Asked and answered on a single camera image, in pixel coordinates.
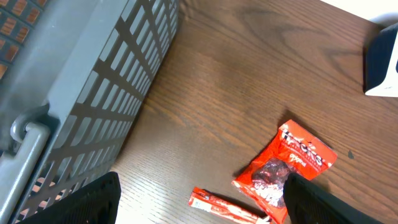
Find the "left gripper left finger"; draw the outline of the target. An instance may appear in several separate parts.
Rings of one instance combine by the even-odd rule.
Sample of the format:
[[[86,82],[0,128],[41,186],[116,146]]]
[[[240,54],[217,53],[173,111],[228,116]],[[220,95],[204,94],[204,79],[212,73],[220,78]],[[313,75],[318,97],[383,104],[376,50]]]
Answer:
[[[21,224],[114,224],[121,198],[116,172],[108,172]]]

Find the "red stick packet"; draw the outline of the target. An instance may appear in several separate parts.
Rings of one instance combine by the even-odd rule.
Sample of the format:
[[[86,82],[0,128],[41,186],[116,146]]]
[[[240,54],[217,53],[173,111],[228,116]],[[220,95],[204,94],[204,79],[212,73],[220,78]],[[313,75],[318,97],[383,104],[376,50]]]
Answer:
[[[271,218],[268,216],[261,218],[198,187],[193,188],[188,205],[239,224],[272,223]]]

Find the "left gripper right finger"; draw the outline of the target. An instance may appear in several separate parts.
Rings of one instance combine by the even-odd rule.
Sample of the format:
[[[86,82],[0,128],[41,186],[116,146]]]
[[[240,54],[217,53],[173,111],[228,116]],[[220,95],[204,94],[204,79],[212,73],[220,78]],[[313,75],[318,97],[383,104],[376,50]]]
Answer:
[[[379,224],[297,173],[284,184],[284,202],[292,223]]]

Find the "red snack bag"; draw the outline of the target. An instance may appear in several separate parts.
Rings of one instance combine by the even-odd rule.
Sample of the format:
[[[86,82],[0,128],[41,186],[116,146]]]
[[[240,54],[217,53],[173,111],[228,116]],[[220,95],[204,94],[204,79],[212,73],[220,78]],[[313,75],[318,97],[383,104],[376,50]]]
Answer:
[[[287,208],[283,198],[285,181],[297,173],[308,180],[329,169],[337,154],[295,121],[279,127],[275,138],[232,181],[243,194],[276,223],[283,223]]]

